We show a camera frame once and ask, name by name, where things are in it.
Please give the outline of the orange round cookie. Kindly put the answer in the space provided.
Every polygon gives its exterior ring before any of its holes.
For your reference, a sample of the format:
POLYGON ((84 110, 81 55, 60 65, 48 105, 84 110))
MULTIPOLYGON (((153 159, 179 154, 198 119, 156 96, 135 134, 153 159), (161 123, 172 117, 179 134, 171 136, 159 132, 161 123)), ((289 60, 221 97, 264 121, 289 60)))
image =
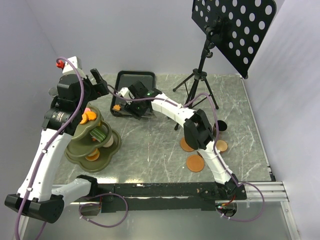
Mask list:
POLYGON ((81 124, 81 125, 84 125, 84 124, 86 124, 86 123, 88 122, 88 120, 89 120, 89 117, 88 117, 87 113, 84 112, 84 113, 82 114, 82 119, 81 119, 81 121, 80 121, 80 124, 81 124))

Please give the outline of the orange star cookie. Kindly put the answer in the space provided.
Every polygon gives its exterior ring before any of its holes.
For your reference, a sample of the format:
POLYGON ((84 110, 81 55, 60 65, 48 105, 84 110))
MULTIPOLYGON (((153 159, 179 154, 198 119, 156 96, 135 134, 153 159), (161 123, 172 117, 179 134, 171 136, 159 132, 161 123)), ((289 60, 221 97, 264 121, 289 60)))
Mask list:
POLYGON ((85 113, 86 113, 87 119, 89 121, 95 121, 97 119, 97 117, 98 117, 97 114, 94 111, 87 111, 85 113))

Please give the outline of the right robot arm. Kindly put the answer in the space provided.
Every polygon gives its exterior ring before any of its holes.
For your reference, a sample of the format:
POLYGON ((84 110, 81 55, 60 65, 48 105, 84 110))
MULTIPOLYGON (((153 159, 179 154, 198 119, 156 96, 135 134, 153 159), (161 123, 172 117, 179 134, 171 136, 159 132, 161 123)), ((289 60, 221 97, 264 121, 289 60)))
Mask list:
POLYGON ((245 186, 239 184, 216 147, 214 129, 203 110, 179 104, 156 88, 147 89, 140 81, 121 88, 118 95, 125 98, 125 109, 135 118, 141 118, 147 110, 156 111, 183 128, 186 144, 198 152, 213 174, 212 200, 247 199, 245 186))

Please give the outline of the orange donut back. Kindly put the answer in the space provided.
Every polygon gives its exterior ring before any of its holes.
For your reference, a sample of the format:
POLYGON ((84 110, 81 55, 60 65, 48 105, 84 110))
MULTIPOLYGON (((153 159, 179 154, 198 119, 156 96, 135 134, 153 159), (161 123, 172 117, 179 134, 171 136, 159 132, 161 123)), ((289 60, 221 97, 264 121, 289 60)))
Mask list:
POLYGON ((99 149, 96 148, 93 152, 91 152, 88 156, 91 157, 91 156, 94 156, 96 155, 97 153, 99 152, 99 149))

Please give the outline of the orange donut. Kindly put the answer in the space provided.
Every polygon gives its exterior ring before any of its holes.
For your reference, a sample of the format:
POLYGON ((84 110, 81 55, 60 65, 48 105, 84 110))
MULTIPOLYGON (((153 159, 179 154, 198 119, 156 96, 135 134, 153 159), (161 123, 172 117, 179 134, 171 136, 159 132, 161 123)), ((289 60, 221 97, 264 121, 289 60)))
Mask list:
POLYGON ((96 161, 99 157, 100 157, 100 153, 97 152, 97 153, 94 154, 94 155, 86 156, 85 159, 86 159, 87 161, 93 162, 93 161, 96 161))
POLYGON ((96 155, 97 153, 99 152, 99 149, 96 148, 93 152, 91 152, 88 156, 91 157, 91 156, 94 156, 96 155))

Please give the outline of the orange donut front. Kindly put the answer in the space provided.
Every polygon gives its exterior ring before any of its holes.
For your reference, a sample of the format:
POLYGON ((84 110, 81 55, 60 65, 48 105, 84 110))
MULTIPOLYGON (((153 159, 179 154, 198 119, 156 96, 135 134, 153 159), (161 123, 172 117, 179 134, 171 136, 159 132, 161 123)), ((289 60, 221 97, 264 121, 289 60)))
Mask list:
POLYGON ((99 157, 100 157, 100 153, 97 152, 97 153, 94 154, 94 155, 86 156, 85 159, 86 159, 87 161, 93 162, 93 161, 96 161, 99 157))

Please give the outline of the orange coaster front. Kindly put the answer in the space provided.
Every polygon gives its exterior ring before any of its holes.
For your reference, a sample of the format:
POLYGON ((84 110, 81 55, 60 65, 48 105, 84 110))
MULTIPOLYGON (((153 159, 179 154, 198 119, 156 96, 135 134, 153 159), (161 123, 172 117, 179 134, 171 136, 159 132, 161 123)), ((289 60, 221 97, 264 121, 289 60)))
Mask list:
POLYGON ((195 155, 195 154, 190 155, 186 159, 186 166, 190 171, 192 171, 194 173, 198 173, 204 169, 205 161, 199 155, 195 155))

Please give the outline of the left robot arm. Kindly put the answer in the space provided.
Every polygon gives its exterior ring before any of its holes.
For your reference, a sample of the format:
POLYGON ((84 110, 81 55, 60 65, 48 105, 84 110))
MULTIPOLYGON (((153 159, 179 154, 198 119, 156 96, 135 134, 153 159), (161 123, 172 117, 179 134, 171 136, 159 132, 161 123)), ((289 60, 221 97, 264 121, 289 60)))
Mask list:
POLYGON ((74 71, 62 74, 50 109, 44 115, 40 142, 29 172, 16 193, 4 204, 23 216, 55 223, 64 208, 78 198, 95 200, 99 195, 93 177, 77 177, 66 187, 53 190, 60 160, 76 132, 87 104, 109 93, 107 82, 95 68, 90 70, 96 83, 74 71))

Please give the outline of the white cream donut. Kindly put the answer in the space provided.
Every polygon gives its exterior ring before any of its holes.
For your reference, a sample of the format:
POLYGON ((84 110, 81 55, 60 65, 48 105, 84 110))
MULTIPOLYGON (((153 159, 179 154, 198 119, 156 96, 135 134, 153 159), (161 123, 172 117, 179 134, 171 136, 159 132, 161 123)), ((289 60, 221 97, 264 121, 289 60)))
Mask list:
POLYGON ((114 144, 114 137, 111 136, 108 142, 106 142, 102 147, 103 148, 110 148, 114 144))

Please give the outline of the orange coaster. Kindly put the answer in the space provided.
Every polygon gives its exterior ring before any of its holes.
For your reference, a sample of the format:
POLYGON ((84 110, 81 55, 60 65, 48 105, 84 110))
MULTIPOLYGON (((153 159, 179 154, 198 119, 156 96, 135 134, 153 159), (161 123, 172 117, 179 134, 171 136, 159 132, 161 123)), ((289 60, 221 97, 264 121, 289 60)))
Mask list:
POLYGON ((190 155, 186 159, 186 166, 190 171, 192 171, 194 173, 198 173, 204 169, 205 161, 199 155, 195 155, 195 154, 190 155))
POLYGON ((193 152, 193 151, 194 151, 194 149, 187 144, 187 142, 186 142, 186 140, 185 140, 184 137, 182 137, 181 140, 180 140, 180 147, 181 147, 185 152, 189 152, 189 153, 190 153, 190 152, 193 152))

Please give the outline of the metal tongs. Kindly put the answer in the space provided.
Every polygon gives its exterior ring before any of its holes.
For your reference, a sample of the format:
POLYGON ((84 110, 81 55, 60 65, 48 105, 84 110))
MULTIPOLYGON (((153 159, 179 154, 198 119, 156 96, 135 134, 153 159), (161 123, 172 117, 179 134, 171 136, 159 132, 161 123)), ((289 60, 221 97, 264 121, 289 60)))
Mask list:
POLYGON ((125 111, 135 119, 140 120, 141 118, 155 118, 152 107, 146 101, 132 101, 131 103, 121 102, 122 112, 125 111))

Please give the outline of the orange flower cookie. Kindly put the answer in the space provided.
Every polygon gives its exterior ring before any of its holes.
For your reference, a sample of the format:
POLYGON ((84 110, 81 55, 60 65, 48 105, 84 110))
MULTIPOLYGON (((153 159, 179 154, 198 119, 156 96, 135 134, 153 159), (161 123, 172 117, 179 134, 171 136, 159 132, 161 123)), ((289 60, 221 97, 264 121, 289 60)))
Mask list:
POLYGON ((116 111, 116 112, 119 112, 119 111, 122 110, 122 107, 121 107, 121 105, 116 104, 116 105, 114 105, 114 106, 112 107, 112 110, 113 110, 113 111, 116 111))

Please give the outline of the green layered cake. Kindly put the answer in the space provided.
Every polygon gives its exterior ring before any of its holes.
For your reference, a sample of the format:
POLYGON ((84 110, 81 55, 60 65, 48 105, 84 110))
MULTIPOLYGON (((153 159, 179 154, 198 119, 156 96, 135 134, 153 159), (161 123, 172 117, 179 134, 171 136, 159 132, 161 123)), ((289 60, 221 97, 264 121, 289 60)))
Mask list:
POLYGON ((99 127, 95 127, 94 129, 92 129, 89 134, 91 135, 92 139, 95 139, 99 143, 103 142, 107 137, 105 132, 99 127))

